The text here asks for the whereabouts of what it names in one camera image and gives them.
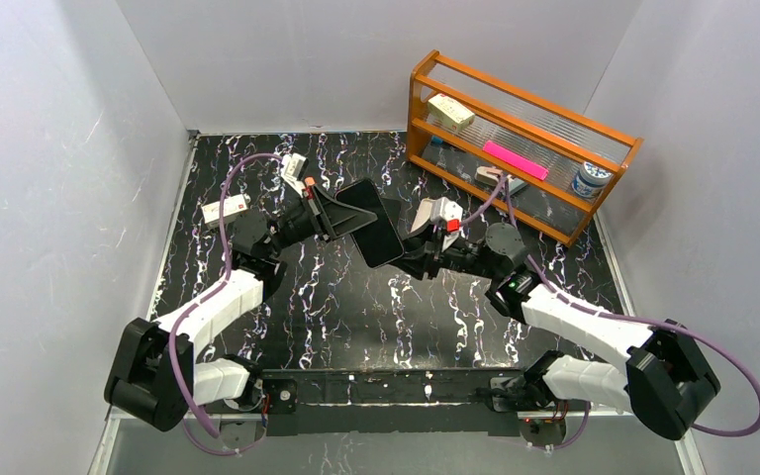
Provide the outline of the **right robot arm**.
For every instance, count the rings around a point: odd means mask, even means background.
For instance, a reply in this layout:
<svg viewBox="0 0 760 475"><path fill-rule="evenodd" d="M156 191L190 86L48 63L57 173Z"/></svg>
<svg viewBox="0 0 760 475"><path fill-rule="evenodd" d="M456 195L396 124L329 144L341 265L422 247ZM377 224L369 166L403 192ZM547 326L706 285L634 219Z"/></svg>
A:
<svg viewBox="0 0 760 475"><path fill-rule="evenodd" d="M493 397L523 409L567 400L599 403L633 414L670 440L694 427L720 383L683 326L617 320L544 282L519 232L508 224L490 226L476 242L457 238L446 244L458 225L426 223L410 231L407 247L422 276L447 269L487 278L485 296L500 315L562 336L596 356L580 360L548 350L522 376L490 388Z"/></svg>

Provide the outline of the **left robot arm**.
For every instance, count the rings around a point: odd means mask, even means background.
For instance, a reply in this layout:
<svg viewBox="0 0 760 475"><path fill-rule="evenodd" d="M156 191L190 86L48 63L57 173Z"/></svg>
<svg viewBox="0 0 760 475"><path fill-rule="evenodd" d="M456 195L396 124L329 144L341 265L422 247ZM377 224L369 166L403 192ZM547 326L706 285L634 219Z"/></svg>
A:
<svg viewBox="0 0 760 475"><path fill-rule="evenodd" d="M278 219L256 210L237 215L232 228L218 218L226 270L202 294L154 321L134 319L123 331L103 397L111 406L168 431L192 414L211 437L219 430L205 407L247 400L259 370L243 357L200 363L200 353L242 315L280 287L281 252L309 238L352 237L371 267L398 264L418 251L443 250L447 231L460 223L459 208L445 199L419 204L412 232L400 237L382 198L368 179L331 194L311 179L297 186L299 201Z"/></svg>

